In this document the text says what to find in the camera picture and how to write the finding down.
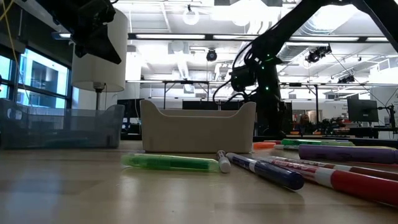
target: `window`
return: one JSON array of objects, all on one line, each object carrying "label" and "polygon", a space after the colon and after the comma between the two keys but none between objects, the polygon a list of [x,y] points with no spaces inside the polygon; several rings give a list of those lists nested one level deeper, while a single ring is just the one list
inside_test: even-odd
[{"label": "window", "polygon": [[18,89],[17,103],[42,108],[65,108],[65,99],[23,89]]},{"label": "window", "polygon": [[0,98],[8,97],[8,86],[0,85]]},{"label": "window", "polygon": [[10,79],[10,71],[11,71],[11,60],[0,56],[0,75],[4,80]]},{"label": "window", "polygon": [[41,90],[67,94],[68,68],[31,50],[21,55],[19,83]]}]

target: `red marker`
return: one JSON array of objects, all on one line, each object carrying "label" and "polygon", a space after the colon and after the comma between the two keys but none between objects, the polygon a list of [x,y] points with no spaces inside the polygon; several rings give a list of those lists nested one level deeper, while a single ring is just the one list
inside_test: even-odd
[{"label": "red marker", "polygon": [[270,158],[262,158],[262,160],[296,171],[307,180],[320,185],[368,200],[398,206],[398,181]]},{"label": "red marker", "polygon": [[344,166],[344,165],[337,165],[337,164],[327,164],[327,163],[323,163],[323,162],[313,162],[313,161],[306,161],[306,160],[301,160],[301,159],[288,159],[288,158],[276,157],[276,156],[267,156],[267,158],[276,159],[276,160],[285,161],[285,162],[294,162],[294,163],[298,163],[298,164],[305,164],[305,165],[310,165],[310,166],[324,167],[324,168],[328,168],[328,169],[349,171],[349,172],[354,172],[357,174],[370,175],[373,177],[398,181],[398,174],[393,173],[393,172],[382,171],[382,170],[368,169],[368,168],[362,168],[362,167],[351,167],[351,166]]}]

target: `person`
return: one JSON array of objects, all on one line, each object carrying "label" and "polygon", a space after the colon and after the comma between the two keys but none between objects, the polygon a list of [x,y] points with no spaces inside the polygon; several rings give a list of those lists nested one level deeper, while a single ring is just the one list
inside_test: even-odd
[{"label": "person", "polygon": [[300,118],[300,122],[296,126],[296,130],[300,131],[300,134],[313,134],[316,130],[315,126],[310,122],[310,117],[307,114],[304,114]]}]

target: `pink marker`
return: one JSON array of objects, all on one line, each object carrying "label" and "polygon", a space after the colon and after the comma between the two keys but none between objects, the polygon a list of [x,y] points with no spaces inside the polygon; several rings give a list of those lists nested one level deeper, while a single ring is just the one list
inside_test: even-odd
[{"label": "pink marker", "polygon": [[320,185],[368,200],[398,206],[397,181],[270,158],[262,158],[262,160],[296,171],[302,174],[305,179]]}]

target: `wooden table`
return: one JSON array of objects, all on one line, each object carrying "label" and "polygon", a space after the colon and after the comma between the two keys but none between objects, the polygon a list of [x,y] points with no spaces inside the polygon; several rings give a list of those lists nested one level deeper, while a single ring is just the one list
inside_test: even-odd
[{"label": "wooden table", "polygon": [[[1,151],[0,223],[398,221],[394,208],[310,183],[289,191],[235,166],[230,174],[123,169],[121,154],[141,147],[124,141],[117,150]],[[268,153],[297,158],[283,151],[256,156]]]}]

